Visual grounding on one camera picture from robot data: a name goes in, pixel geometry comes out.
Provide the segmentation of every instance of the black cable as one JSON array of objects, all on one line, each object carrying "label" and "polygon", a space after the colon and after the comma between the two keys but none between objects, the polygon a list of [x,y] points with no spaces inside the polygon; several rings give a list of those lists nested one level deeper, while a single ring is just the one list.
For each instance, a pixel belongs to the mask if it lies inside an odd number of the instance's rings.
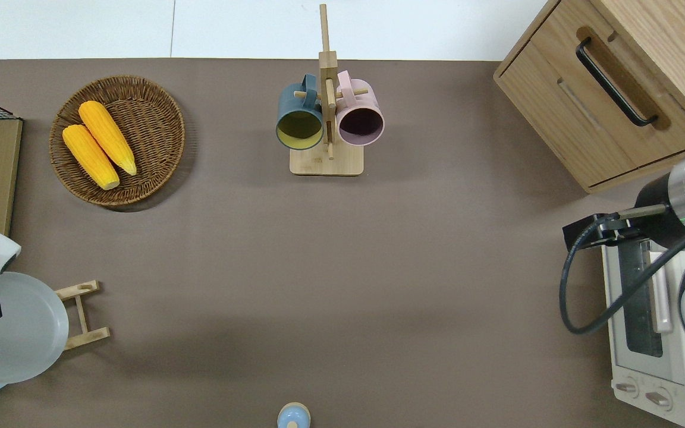
[{"label": "black cable", "polygon": [[592,224],[588,225],[588,227],[585,228],[580,235],[578,235],[578,238],[576,238],[576,241],[567,254],[565,264],[562,268],[562,279],[560,279],[560,315],[562,315],[562,321],[565,323],[565,327],[567,327],[567,330],[569,330],[571,333],[590,334],[594,333],[601,327],[604,327],[604,325],[607,323],[607,320],[609,320],[612,315],[615,315],[615,312],[619,311],[619,309],[625,305],[626,301],[633,297],[633,295],[636,294],[641,287],[644,287],[644,284],[646,284],[646,282],[652,278],[652,275],[657,273],[657,271],[660,270],[660,268],[662,268],[666,263],[668,263],[668,261],[671,260],[671,258],[673,258],[676,254],[685,249],[684,236],[680,241],[677,242],[677,244],[669,248],[666,252],[662,253],[662,255],[660,255],[660,257],[658,257],[654,263],[649,265],[649,267],[644,269],[639,276],[633,279],[633,282],[628,287],[623,287],[623,294],[615,299],[615,301],[613,301],[612,304],[607,307],[607,309],[605,309],[598,317],[596,317],[595,320],[587,325],[584,325],[583,327],[576,327],[573,325],[573,322],[571,322],[567,313],[567,279],[570,273],[570,266],[573,264],[574,256],[580,249],[583,241],[585,241],[585,238],[587,238],[590,233],[596,230],[596,228],[608,222],[609,220],[616,219],[618,216],[619,215],[614,212],[609,214],[609,216],[601,217],[600,219],[595,220],[595,222],[592,222]]}]

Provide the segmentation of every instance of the oven knob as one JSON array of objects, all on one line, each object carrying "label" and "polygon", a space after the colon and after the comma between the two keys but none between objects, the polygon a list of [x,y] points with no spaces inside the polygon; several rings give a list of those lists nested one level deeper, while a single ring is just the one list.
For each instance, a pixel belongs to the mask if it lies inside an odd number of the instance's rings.
[{"label": "oven knob", "polygon": [[673,401],[670,398],[668,390],[666,390],[665,388],[660,388],[660,390],[666,393],[667,396],[660,394],[659,392],[647,392],[646,399],[652,401],[652,403],[654,404],[657,404],[657,406],[666,409],[666,411],[669,411],[673,407]]},{"label": "oven knob", "polygon": [[626,394],[636,398],[639,396],[639,387],[636,385],[636,380],[633,377],[626,377],[622,382],[612,380],[612,388],[625,392]]},{"label": "oven knob", "polygon": [[615,389],[618,391],[623,391],[623,392],[636,392],[636,387],[634,385],[631,385],[630,383],[616,383],[615,384]]}]

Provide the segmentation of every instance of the white plate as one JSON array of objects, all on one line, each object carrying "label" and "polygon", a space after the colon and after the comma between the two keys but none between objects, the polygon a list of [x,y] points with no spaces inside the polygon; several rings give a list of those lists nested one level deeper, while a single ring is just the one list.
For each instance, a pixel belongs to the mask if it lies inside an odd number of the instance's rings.
[{"label": "white plate", "polygon": [[54,290],[22,273],[0,276],[0,383],[31,379],[57,361],[68,341],[68,313]]}]

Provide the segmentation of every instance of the oven door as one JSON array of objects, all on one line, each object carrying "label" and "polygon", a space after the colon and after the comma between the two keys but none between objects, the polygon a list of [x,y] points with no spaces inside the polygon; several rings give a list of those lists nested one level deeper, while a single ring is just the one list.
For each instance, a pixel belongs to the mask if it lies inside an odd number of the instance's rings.
[{"label": "oven door", "polygon": [[[663,252],[650,241],[628,241],[604,250],[607,301],[623,294]],[[683,328],[677,317],[685,251],[676,255],[611,319],[614,364],[683,385]]]}]

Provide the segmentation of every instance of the wooden stand base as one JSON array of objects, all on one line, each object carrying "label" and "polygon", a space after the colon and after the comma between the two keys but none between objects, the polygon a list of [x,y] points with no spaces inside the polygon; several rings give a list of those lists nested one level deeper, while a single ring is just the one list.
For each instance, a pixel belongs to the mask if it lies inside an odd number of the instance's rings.
[{"label": "wooden stand base", "polygon": [[72,285],[64,289],[55,290],[60,300],[65,301],[69,298],[76,299],[76,308],[78,308],[78,319],[81,322],[81,331],[83,333],[78,336],[71,336],[65,344],[65,350],[71,350],[74,347],[89,344],[99,339],[109,338],[109,328],[97,328],[97,330],[89,331],[86,325],[86,314],[84,313],[84,304],[81,301],[81,296],[90,292],[95,292],[100,289],[97,280],[84,282],[83,284]]},{"label": "wooden stand base", "polygon": [[334,144],[334,159],[329,160],[326,143],[307,150],[290,151],[290,171],[295,175],[355,176],[364,173],[364,148],[346,143]]}]

